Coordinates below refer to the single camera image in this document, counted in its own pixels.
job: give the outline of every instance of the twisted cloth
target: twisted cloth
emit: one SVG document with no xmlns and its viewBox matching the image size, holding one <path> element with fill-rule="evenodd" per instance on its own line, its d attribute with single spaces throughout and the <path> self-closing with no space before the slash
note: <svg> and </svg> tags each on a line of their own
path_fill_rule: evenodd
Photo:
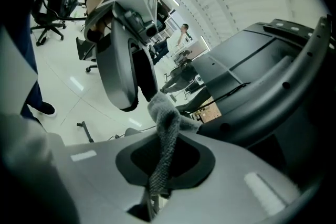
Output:
<svg viewBox="0 0 336 224">
<path fill-rule="evenodd" d="M 196 133 L 201 123 L 181 116 L 170 100 L 158 92 L 148 104 L 148 111 L 156 122 L 156 131 L 160 139 L 160 160 L 149 179 L 152 196 L 167 194 L 167 181 L 170 164 L 173 159 L 176 139 L 179 131 Z"/>
</svg>

